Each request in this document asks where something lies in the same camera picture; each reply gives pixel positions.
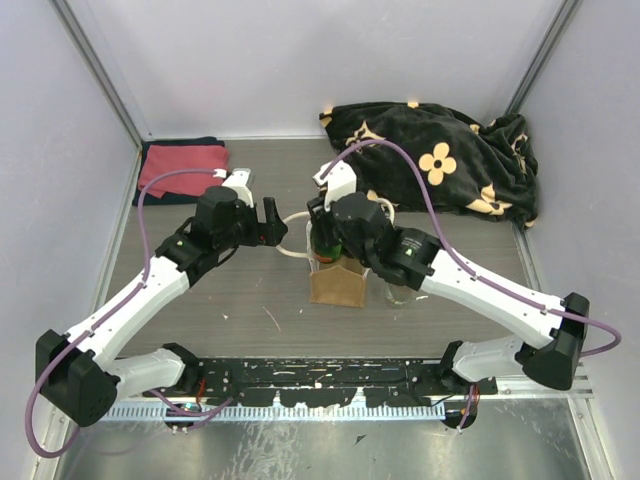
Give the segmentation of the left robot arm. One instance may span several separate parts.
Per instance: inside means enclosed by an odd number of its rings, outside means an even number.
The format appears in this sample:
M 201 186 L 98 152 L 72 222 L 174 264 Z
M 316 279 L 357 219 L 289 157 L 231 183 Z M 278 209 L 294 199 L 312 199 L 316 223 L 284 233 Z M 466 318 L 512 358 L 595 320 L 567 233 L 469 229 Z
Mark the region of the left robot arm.
M 143 271 L 100 310 L 64 334 L 48 330 L 35 347 L 36 390 L 80 427 L 123 398 L 168 387 L 178 396 L 200 384 L 197 358 L 177 344 L 119 359 L 131 338 L 164 306 L 228 261 L 241 246 L 275 247 L 288 228 L 276 201 L 260 221 L 245 187 L 210 187 L 193 216 L 167 237 Z

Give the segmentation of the brown canvas bag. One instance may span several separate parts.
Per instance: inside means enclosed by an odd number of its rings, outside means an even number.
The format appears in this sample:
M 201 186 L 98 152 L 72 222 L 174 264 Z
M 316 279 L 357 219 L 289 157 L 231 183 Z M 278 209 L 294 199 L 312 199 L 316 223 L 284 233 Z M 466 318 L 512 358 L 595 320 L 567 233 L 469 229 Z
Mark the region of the brown canvas bag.
M 277 251 L 287 257 L 306 260 L 309 263 L 310 302 L 332 306 L 363 308 L 365 306 L 369 269 L 358 260 L 346 255 L 330 264 L 319 263 L 313 258 L 310 245 L 311 221 L 308 210 L 296 212 L 283 221 L 288 226 L 296 220 L 306 220 L 306 250 L 293 251 L 282 245 Z

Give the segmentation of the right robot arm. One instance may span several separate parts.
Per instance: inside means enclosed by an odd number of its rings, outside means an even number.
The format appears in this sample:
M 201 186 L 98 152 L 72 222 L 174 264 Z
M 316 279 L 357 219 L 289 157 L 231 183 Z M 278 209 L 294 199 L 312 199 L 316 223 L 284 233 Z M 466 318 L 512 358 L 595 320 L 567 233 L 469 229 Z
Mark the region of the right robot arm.
M 331 206 L 307 203 L 321 246 L 338 247 L 390 285 L 436 295 L 500 324 L 510 336 L 447 346 L 438 370 L 444 390 L 459 394 L 494 376 L 524 374 L 554 390 L 571 389 L 586 338 L 590 302 L 578 293 L 544 294 L 481 268 L 422 230 L 396 226 L 362 193 Z

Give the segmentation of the green bottle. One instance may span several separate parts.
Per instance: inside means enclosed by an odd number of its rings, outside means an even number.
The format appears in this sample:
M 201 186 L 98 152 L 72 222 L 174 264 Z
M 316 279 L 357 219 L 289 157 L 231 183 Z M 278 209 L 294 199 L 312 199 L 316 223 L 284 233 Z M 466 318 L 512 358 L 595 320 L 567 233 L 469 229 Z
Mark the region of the green bottle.
M 327 239 L 321 230 L 314 226 L 311 227 L 310 245 L 313 258 L 319 263 L 333 263 L 342 255 L 342 246 Z

